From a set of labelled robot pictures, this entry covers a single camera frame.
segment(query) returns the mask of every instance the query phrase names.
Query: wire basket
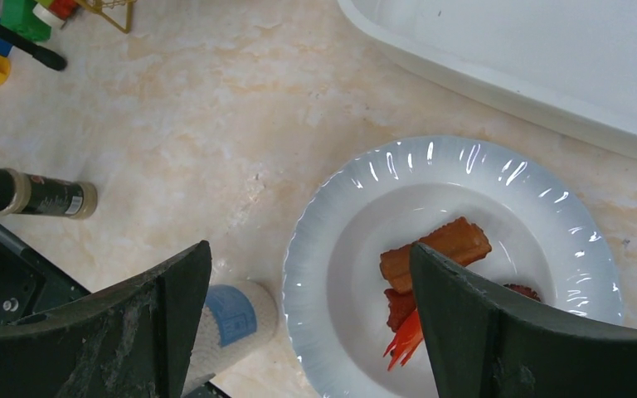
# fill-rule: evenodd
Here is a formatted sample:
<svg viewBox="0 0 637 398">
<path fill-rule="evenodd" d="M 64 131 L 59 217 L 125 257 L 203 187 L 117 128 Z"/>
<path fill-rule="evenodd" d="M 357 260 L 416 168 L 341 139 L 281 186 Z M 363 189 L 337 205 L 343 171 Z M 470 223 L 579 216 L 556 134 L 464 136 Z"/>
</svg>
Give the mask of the wire basket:
<svg viewBox="0 0 637 398">
<path fill-rule="evenodd" d="M 130 24 L 133 21 L 133 4 L 138 0 L 75 0 L 77 4 L 82 6 L 85 10 L 93 12 L 94 14 L 101 15 L 111 25 L 118 28 L 123 33 L 130 32 Z M 121 26 L 113 18 L 111 18 L 104 8 L 114 8 L 118 6 L 126 6 L 125 11 L 125 25 Z"/>
</svg>

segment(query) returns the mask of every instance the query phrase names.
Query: black handle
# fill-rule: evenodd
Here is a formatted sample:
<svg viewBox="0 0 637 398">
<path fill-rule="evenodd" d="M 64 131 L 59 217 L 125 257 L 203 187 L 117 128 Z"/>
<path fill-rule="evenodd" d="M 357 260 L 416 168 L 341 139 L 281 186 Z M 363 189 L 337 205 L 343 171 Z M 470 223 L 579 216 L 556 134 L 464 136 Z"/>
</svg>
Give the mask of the black handle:
<svg viewBox="0 0 637 398">
<path fill-rule="evenodd" d="M 64 70 L 67 67 L 67 60 L 64 57 L 45 47 L 38 46 L 32 55 L 50 69 Z"/>
</svg>

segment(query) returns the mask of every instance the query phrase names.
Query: white tray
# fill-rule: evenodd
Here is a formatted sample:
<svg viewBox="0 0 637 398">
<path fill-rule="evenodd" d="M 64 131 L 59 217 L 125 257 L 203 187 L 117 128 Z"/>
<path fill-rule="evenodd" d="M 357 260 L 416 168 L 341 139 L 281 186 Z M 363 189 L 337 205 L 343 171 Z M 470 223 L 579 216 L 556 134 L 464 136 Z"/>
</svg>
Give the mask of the white tray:
<svg viewBox="0 0 637 398">
<path fill-rule="evenodd" d="M 338 3 L 407 70 L 637 158 L 637 1 Z"/>
</svg>

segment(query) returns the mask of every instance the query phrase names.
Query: fried food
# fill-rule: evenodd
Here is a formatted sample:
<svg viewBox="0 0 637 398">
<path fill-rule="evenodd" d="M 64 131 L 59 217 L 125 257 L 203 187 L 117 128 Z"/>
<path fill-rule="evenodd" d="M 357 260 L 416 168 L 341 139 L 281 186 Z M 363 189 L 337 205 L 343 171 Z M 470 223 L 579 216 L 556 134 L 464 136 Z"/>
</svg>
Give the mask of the fried food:
<svg viewBox="0 0 637 398">
<path fill-rule="evenodd" d="M 492 246 L 482 229 L 476 224 L 470 224 L 465 217 L 442 226 L 418 241 L 464 267 L 483 259 L 492 251 Z M 382 277 L 399 294 L 411 292 L 410 249 L 411 245 L 403 245 L 399 249 L 389 250 L 380 255 Z"/>
<path fill-rule="evenodd" d="M 541 303 L 541 298 L 538 297 L 538 293 L 536 293 L 536 290 L 533 290 L 531 288 L 529 288 L 528 286 L 522 286 L 521 284 L 505 284 L 504 285 L 505 288 L 510 288 L 511 290 L 519 293 L 519 294 L 523 294 L 524 296 L 530 298 L 530 299 L 534 299 L 536 301 L 538 301 L 539 303 Z"/>
<path fill-rule="evenodd" d="M 387 326 L 393 332 L 396 332 L 416 309 L 414 292 L 399 294 L 395 289 L 387 289 L 385 290 L 385 295 L 387 296 L 387 300 L 389 300 L 389 319 L 387 320 Z"/>
</svg>

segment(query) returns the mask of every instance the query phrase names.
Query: blue label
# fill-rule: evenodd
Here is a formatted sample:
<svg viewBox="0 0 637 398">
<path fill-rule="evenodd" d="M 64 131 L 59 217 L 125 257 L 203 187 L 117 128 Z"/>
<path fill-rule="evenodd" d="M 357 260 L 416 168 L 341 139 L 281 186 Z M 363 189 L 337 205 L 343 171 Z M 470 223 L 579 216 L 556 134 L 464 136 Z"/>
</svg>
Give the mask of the blue label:
<svg viewBox="0 0 637 398">
<path fill-rule="evenodd" d="M 257 332 L 257 318 L 250 300 L 233 286 L 209 286 L 204 305 L 216 319 L 218 332 L 221 334 L 221 347 Z"/>
</svg>

